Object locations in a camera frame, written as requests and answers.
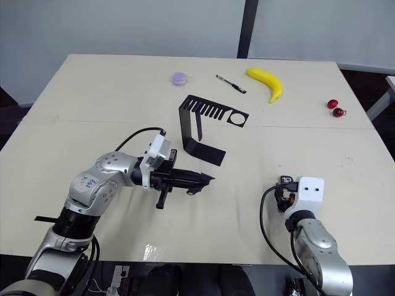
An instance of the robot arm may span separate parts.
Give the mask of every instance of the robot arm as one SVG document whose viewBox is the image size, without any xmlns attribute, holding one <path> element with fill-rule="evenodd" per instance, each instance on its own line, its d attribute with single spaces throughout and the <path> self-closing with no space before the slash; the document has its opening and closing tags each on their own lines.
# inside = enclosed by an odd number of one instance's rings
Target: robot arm
<svg viewBox="0 0 395 296">
<path fill-rule="evenodd" d="M 327 295 L 350 296 L 351 270 L 340 257 L 336 240 L 316 218 L 323 189 L 320 178 L 302 177 L 294 182 L 282 176 L 275 189 L 277 206 L 284 212 L 287 230 L 294 233 L 294 251 L 307 273 Z M 319 295 L 309 281 L 305 281 L 305 290 L 306 295 Z"/>
<path fill-rule="evenodd" d="M 143 185 L 161 191 L 157 208 L 163 208 L 173 187 L 195 194 L 213 179 L 205 174 L 174 169 L 177 150 L 166 160 L 170 142 L 161 131 L 143 158 L 114 151 L 102 155 L 71 182 L 64 207 L 32 258 L 25 279 L 3 291 L 6 295 L 70 295 L 88 269 L 83 253 L 93 240 L 101 215 L 124 186 Z"/>
</svg>

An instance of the red cherry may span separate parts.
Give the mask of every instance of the red cherry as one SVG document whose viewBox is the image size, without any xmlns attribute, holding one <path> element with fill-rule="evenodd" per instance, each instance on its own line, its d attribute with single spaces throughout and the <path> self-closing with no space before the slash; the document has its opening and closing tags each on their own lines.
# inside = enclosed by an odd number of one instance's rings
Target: red cherry
<svg viewBox="0 0 395 296">
<path fill-rule="evenodd" d="M 328 106 L 329 109 L 333 109 L 333 108 L 335 108 L 338 104 L 339 104 L 338 101 L 336 101 L 336 100 L 330 100 L 330 101 L 327 103 L 327 106 Z"/>
<path fill-rule="evenodd" d="M 342 108 L 335 108 L 332 113 L 333 113 L 333 116 L 340 117 L 340 116 L 345 115 L 346 111 L 344 111 Z"/>
</svg>

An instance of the banana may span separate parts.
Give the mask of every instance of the banana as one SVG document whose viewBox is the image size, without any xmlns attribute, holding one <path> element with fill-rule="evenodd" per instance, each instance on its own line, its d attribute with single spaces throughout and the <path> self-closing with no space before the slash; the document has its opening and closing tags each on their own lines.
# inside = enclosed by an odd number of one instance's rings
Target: banana
<svg viewBox="0 0 395 296">
<path fill-rule="evenodd" d="M 259 68 L 247 69 L 246 73 L 248 76 L 253 77 L 253 79 L 259 80 L 260 82 L 263 82 L 270 86 L 273 94 L 269 103 L 273 103 L 283 94 L 283 85 L 280 79 L 278 79 L 278 77 L 273 75 L 272 73 Z"/>
</svg>

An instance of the black pen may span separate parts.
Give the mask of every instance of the black pen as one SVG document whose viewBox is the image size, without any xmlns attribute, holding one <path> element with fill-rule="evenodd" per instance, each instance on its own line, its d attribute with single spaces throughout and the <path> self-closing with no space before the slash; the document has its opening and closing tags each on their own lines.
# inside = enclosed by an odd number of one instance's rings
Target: black pen
<svg viewBox="0 0 395 296">
<path fill-rule="evenodd" d="M 222 81 L 224 81 L 226 83 L 229 83 L 230 85 L 232 85 L 232 88 L 234 88 L 235 90 L 241 92 L 242 94 L 245 94 L 247 92 L 243 88 L 241 88 L 240 86 L 235 85 L 234 83 L 224 79 L 224 77 L 221 77 L 220 75 L 216 75 L 215 77 L 217 77 L 219 80 L 222 80 Z"/>
</svg>

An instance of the wall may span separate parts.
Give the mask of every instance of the wall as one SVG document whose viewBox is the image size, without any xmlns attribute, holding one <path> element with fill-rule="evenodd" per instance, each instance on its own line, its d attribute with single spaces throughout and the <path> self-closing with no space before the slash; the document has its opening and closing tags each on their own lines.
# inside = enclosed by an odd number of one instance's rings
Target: wall
<svg viewBox="0 0 395 296">
<path fill-rule="evenodd" d="M 394 0 L 260 0 L 250 58 L 395 73 Z"/>
<path fill-rule="evenodd" d="M 35 101 L 69 53 L 236 57 L 242 0 L 0 0 L 0 85 Z"/>
</svg>

